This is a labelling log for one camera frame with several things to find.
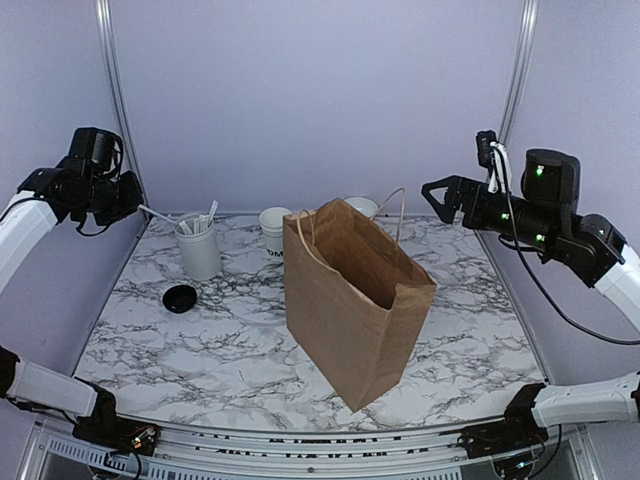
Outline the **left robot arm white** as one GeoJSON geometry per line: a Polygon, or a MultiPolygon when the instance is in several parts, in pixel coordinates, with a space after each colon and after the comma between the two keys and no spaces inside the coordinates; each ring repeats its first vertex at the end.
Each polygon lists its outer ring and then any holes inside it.
{"type": "Polygon", "coordinates": [[[124,153],[119,135],[79,128],[67,155],[30,173],[1,213],[1,395],[73,415],[106,445],[127,432],[113,395],[45,356],[76,354],[133,244],[142,191],[124,153]]]}

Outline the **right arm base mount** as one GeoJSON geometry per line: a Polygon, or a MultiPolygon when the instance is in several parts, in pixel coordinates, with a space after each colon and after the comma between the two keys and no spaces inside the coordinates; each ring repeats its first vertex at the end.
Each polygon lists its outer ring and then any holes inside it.
{"type": "Polygon", "coordinates": [[[474,459],[546,442],[548,431],[538,425],[533,415],[535,398],[545,387],[543,383],[523,386],[507,405],[501,420],[462,429],[457,445],[465,449],[469,459],[474,459]]]}

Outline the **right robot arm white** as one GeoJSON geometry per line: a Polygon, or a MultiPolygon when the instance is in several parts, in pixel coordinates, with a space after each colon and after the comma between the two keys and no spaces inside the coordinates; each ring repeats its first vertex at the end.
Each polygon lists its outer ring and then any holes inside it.
{"type": "MultiPolygon", "coordinates": [[[[501,144],[492,143],[480,163],[491,179],[451,175],[422,185],[421,194],[439,219],[450,224],[460,216],[467,229],[495,233],[567,325],[610,345],[638,346],[637,338],[610,334],[586,323],[577,308],[564,309],[527,258],[534,255],[543,264],[564,265],[586,288],[605,298],[630,328],[638,329],[639,255],[605,216],[579,213],[579,159],[556,150],[528,150],[518,194],[512,190],[508,156],[501,144]]],[[[495,438],[502,446],[515,448],[527,437],[545,438],[550,427],[638,420],[638,371],[591,383],[533,383],[522,387],[508,404],[495,438]]]]}

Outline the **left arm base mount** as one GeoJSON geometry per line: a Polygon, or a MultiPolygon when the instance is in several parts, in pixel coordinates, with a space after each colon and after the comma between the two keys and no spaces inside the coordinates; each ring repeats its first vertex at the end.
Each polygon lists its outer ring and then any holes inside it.
{"type": "Polygon", "coordinates": [[[159,427],[155,424],[121,417],[116,412],[116,398],[106,389],[89,383],[97,393],[88,417],[77,417],[75,438],[94,444],[151,456],[156,448],[159,427]]]}

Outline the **brown paper bag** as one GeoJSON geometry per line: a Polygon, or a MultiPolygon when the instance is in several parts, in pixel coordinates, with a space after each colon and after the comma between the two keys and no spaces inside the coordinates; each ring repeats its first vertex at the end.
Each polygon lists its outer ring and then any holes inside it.
{"type": "Polygon", "coordinates": [[[346,201],[283,219],[287,328],[352,412],[396,386],[435,280],[346,201]]]}

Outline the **white straw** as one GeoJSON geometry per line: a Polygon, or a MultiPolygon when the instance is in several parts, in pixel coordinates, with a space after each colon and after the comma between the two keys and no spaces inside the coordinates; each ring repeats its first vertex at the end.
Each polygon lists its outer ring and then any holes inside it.
{"type": "Polygon", "coordinates": [[[165,222],[167,222],[167,223],[169,223],[171,225],[177,225],[178,224],[178,222],[176,220],[170,218],[167,215],[163,215],[163,214],[161,214],[161,213],[149,208],[148,206],[146,206],[144,204],[138,205],[138,209],[142,210],[145,213],[150,214],[151,216],[153,216],[155,218],[159,218],[159,219],[161,219],[161,220],[163,220],[163,221],[165,221],[165,222]]]}

